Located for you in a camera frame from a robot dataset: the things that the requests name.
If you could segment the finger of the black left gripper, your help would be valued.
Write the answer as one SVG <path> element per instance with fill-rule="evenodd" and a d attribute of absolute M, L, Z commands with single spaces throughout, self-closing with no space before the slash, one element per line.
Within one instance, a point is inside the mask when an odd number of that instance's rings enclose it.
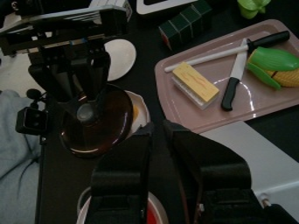
<path fill-rule="evenodd" d="M 79 109 L 80 89 L 75 83 L 74 72 L 67 64 L 36 64 L 28 68 L 30 74 L 40 87 L 50 93 L 72 117 Z"/>
<path fill-rule="evenodd" d="M 74 53 L 71 68 L 78 92 L 95 101 L 108 82 L 111 59 L 107 51 L 79 50 Z"/>

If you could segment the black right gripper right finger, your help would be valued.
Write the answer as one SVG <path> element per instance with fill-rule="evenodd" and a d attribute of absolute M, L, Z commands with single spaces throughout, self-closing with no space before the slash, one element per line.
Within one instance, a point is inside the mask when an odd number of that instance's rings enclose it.
<path fill-rule="evenodd" d="M 163 122 L 188 224 L 270 224 L 251 190 L 245 158 L 227 146 Z"/>

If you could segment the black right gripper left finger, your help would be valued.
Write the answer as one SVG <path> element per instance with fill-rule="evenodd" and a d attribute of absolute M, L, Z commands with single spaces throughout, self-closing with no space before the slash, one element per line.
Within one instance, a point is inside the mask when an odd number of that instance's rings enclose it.
<path fill-rule="evenodd" d="M 84 224 L 146 224 L 152 134 L 150 122 L 100 158 Z"/>

